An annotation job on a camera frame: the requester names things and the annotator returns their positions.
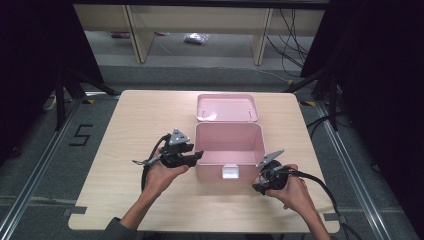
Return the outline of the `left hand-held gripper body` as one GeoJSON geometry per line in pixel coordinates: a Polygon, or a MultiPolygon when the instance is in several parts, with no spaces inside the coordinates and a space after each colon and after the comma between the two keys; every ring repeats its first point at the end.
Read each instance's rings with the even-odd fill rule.
{"type": "Polygon", "coordinates": [[[175,128],[172,133],[165,136],[165,144],[161,148],[160,160],[168,168],[175,168],[182,165],[183,154],[188,152],[188,142],[190,138],[175,128]]]}

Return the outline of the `grey tape strip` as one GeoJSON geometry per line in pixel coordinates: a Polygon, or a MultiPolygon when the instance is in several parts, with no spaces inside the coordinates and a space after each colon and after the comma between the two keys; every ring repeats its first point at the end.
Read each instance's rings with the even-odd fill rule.
{"type": "Polygon", "coordinates": [[[71,216],[72,214],[85,214],[87,207],[83,206],[73,206],[71,208],[66,208],[63,212],[64,216],[71,216]]]}
{"type": "Polygon", "coordinates": [[[325,213],[324,219],[326,221],[338,221],[341,224],[344,224],[347,222],[347,219],[339,213],[325,213]]]}

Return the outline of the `black tripod stand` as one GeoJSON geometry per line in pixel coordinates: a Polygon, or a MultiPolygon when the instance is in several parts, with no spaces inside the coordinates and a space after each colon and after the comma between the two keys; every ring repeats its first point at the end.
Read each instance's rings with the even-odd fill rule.
{"type": "Polygon", "coordinates": [[[284,93],[294,93],[297,90],[300,90],[301,88],[311,84],[312,82],[315,82],[315,86],[311,93],[311,96],[314,100],[321,101],[325,97],[328,97],[329,113],[324,117],[324,119],[328,120],[333,129],[337,131],[337,80],[331,70],[322,68],[310,76],[304,78],[298,84],[290,86],[288,89],[284,90],[284,93]]]}
{"type": "Polygon", "coordinates": [[[70,68],[61,68],[57,71],[55,80],[55,96],[57,123],[55,130],[59,130],[65,123],[65,99],[64,93],[68,92],[72,99],[83,100],[87,94],[81,87],[80,83],[88,83],[89,85],[105,92],[110,96],[119,96],[120,92],[106,86],[102,81],[98,81],[70,68]]]}

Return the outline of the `person's right hand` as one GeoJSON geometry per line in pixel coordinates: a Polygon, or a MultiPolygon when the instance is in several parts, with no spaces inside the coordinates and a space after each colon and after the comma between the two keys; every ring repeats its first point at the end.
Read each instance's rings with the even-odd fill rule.
{"type": "Polygon", "coordinates": [[[288,175],[286,185],[283,189],[270,189],[265,194],[280,200],[285,209],[291,209],[297,212],[304,219],[316,213],[306,183],[301,178],[292,174],[288,175]]]}

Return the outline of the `clear plastic bag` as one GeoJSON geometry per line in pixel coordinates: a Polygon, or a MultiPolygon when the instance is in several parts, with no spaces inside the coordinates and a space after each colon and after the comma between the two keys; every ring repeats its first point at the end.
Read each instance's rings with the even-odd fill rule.
{"type": "Polygon", "coordinates": [[[184,42],[189,44],[202,45],[207,42],[209,35],[205,33],[187,33],[184,36],[184,42]]]}

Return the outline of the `person's left hand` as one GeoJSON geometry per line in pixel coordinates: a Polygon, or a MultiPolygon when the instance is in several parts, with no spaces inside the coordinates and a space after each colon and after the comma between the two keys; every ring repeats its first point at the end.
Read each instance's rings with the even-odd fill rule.
{"type": "Polygon", "coordinates": [[[148,170],[142,195],[148,199],[157,199],[175,178],[188,170],[189,167],[187,165],[168,168],[160,160],[156,161],[148,170]]]}

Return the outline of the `pink storage box white handle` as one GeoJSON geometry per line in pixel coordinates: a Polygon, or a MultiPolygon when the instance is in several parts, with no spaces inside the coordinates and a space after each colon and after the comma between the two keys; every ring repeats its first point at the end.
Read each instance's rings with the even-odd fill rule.
{"type": "Polygon", "coordinates": [[[259,114],[249,94],[201,94],[197,99],[195,150],[203,156],[199,181],[252,182],[265,156],[259,114]]]}

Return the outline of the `black curtain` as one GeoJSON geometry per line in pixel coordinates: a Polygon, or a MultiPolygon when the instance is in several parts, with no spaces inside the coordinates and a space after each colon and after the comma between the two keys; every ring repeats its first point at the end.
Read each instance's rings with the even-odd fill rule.
{"type": "Polygon", "coordinates": [[[72,0],[0,0],[0,166],[23,140],[58,72],[101,83],[72,0]]]}
{"type": "Polygon", "coordinates": [[[338,59],[349,115],[373,160],[424,240],[424,0],[325,0],[328,5],[302,71],[329,59],[342,32],[357,26],[338,59]]]}

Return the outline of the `grey sleeve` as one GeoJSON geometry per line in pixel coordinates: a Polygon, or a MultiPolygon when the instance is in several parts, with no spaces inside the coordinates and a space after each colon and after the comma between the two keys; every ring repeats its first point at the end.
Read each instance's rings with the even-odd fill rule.
{"type": "Polygon", "coordinates": [[[99,240],[135,240],[137,232],[124,227],[119,218],[112,218],[99,240]]]}

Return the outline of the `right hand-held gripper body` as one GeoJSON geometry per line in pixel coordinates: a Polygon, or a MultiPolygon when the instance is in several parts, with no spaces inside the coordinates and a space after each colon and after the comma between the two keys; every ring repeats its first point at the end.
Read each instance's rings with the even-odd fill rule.
{"type": "Polygon", "coordinates": [[[276,160],[276,158],[283,152],[284,150],[280,149],[265,155],[264,159],[256,165],[256,167],[260,170],[260,173],[256,178],[255,183],[260,184],[259,177],[263,176],[267,179],[266,184],[269,189],[281,190],[285,187],[288,179],[289,168],[283,166],[276,160]]]}

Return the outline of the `aluminium floor rail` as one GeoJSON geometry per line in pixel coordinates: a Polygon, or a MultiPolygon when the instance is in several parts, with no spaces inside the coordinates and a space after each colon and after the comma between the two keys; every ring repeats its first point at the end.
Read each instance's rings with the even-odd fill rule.
{"type": "Polygon", "coordinates": [[[22,190],[14,198],[13,205],[7,212],[7,215],[0,223],[0,240],[9,240],[14,233],[20,219],[22,218],[35,190],[41,182],[45,172],[47,171],[60,142],[65,135],[75,112],[81,106],[82,100],[72,100],[66,111],[65,119],[62,125],[54,131],[41,157],[37,161],[31,175],[25,182],[22,190]]]}
{"type": "Polygon", "coordinates": [[[359,172],[354,166],[340,134],[333,128],[331,123],[325,123],[324,126],[376,239],[391,240],[390,233],[386,228],[384,220],[368,193],[359,172]]]}

